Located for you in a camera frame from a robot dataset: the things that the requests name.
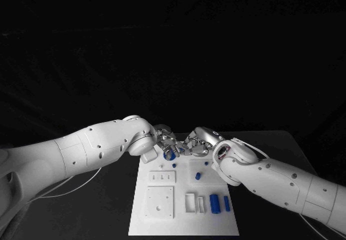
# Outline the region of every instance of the table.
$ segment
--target table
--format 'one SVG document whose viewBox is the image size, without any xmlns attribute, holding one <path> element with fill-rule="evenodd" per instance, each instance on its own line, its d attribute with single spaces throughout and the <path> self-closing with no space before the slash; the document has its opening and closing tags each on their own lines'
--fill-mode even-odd
<svg viewBox="0 0 346 240">
<path fill-rule="evenodd" d="M 316 174 L 300 146 L 287 131 L 219 132 L 238 138 L 267 155 Z M 183 141 L 189 133 L 176 133 Z M 297 213 L 254 195 L 245 186 L 228 185 L 239 236 L 128 236 L 138 156 L 124 153 L 92 181 L 70 194 L 36 200 L 21 220 L 13 240 L 141 240 L 141 239 L 321 239 Z M 55 192 L 78 187 L 95 171 L 76 176 Z"/>
</svg>

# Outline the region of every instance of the cable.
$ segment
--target cable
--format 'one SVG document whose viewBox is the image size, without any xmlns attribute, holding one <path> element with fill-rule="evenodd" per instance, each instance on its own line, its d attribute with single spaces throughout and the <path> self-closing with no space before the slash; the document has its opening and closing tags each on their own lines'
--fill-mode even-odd
<svg viewBox="0 0 346 240">
<path fill-rule="evenodd" d="M 34 201 L 34 200 L 37 200 L 37 199 L 45 199 L 45 198 L 55 198 L 55 197 L 59 197 L 59 196 L 63 196 L 63 195 L 66 195 L 66 194 L 69 194 L 69 193 L 72 193 L 75 190 L 78 190 L 91 180 L 92 180 L 92 178 L 96 176 L 96 174 L 99 173 L 99 170 L 101 170 L 101 168 L 98 169 L 98 171 L 96 171 L 96 173 L 94 174 L 94 176 L 91 177 L 91 179 L 78 187 L 78 188 L 75 188 L 72 191 L 69 191 L 69 192 L 66 192 L 66 193 L 63 193 L 63 194 L 60 194 L 60 195 L 53 195 L 53 196 L 45 196 L 46 194 L 49 194 L 56 188 L 59 188 L 70 179 L 72 179 L 72 177 L 69 177 L 55 188 L 52 188 L 47 192 L 45 192 L 43 194 L 40 194 L 34 199 L 32 199 L 27 203 L 30 203 L 32 201 Z"/>
<path fill-rule="evenodd" d="M 308 223 L 308 221 L 305 220 L 305 218 L 303 217 L 303 215 L 301 215 L 301 214 L 298 214 L 298 215 L 301 216 L 303 220 L 305 221 L 305 223 L 308 224 L 308 226 L 311 227 L 311 229 L 318 233 L 318 231 L 316 230 L 316 228 L 313 227 L 313 225 Z"/>
<path fill-rule="evenodd" d="M 346 235 L 343 233 L 340 233 L 337 230 L 334 230 L 330 226 L 326 225 L 326 227 L 330 228 L 330 230 L 333 230 L 346 239 Z"/>
<path fill-rule="evenodd" d="M 42 199 L 45 199 L 45 198 L 55 198 L 55 197 L 60 197 L 60 196 L 63 196 L 63 195 L 66 195 L 66 194 L 70 194 L 75 190 L 78 190 L 91 180 L 92 180 L 92 178 L 96 176 L 96 174 L 99 173 L 99 170 L 101 170 L 101 168 L 98 169 L 98 171 L 95 172 L 95 174 L 94 174 L 94 176 L 91 177 L 91 179 L 78 187 L 78 188 L 75 188 L 72 191 L 68 191 L 66 193 L 63 193 L 63 194 L 60 194 L 60 195 L 55 195 L 55 196 L 42 196 L 40 198 Z"/>
<path fill-rule="evenodd" d="M 252 145 L 249 145 L 246 142 L 243 142 L 243 141 L 241 141 L 245 145 L 248 145 L 252 149 L 255 149 L 267 158 L 269 158 L 269 156 L 256 148 L 256 147 L 254 147 Z M 300 216 L 301 216 L 301 218 L 303 218 L 303 220 L 305 221 L 305 223 L 308 224 L 308 226 L 311 227 L 311 229 L 317 232 L 317 234 L 326 239 L 326 240 L 329 240 L 321 234 L 320 234 L 320 232 L 316 230 L 316 228 L 313 227 L 313 225 L 308 223 L 308 221 L 305 220 L 305 218 L 303 217 L 303 215 L 301 214 L 298 214 Z"/>
</svg>

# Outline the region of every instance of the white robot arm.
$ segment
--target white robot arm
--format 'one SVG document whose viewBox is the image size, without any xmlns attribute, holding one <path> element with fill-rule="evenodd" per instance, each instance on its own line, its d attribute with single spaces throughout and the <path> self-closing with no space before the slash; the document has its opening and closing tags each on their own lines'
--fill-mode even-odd
<svg viewBox="0 0 346 240">
<path fill-rule="evenodd" d="M 272 204 L 346 234 L 344 186 L 268 157 L 259 160 L 241 140 L 226 140 L 206 127 L 192 131 L 184 143 L 190 141 L 192 149 L 180 154 L 203 157 L 212 151 L 210 167 L 229 185 L 242 183 Z"/>
<path fill-rule="evenodd" d="M 46 187 L 114 163 L 125 151 L 131 156 L 143 155 L 143 162 L 148 163 L 157 158 L 156 144 L 167 159 L 171 152 L 179 157 L 176 145 L 189 149 L 177 144 L 166 125 L 153 127 L 138 115 L 131 115 L 91 125 L 58 139 L 0 149 L 0 230 Z"/>
</svg>

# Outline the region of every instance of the white platform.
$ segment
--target white platform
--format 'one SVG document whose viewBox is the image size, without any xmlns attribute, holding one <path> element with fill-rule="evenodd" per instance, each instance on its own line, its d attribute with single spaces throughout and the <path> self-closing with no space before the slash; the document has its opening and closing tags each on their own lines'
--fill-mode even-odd
<svg viewBox="0 0 346 240">
<path fill-rule="evenodd" d="M 154 149 L 158 155 L 157 159 L 147 164 L 141 160 L 138 161 L 128 235 L 238 236 L 239 232 L 228 184 L 210 168 L 212 153 L 205 157 L 180 156 L 174 160 L 167 161 L 163 157 L 163 150 L 157 145 Z M 150 181 L 151 171 L 174 171 L 174 182 L 164 182 L 164 180 L 163 182 Z M 200 180 L 194 179 L 196 171 L 200 172 Z M 158 197 L 154 199 L 156 202 L 153 202 L 153 194 L 147 193 L 150 192 L 148 189 L 153 189 L 151 187 L 157 187 L 154 188 L 158 192 Z M 163 189 L 160 187 L 171 187 L 171 195 L 169 195 L 170 188 Z M 196 213 L 186 213 L 184 201 L 189 193 L 194 194 Z M 212 214 L 210 194 L 218 194 L 219 214 Z M 223 196 L 228 196 L 231 211 L 226 211 Z M 199 197 L 203 197 L 203 214 L 199 213 Z M 173 216 L 169 216 L 171 204 Z"/>
</svg>

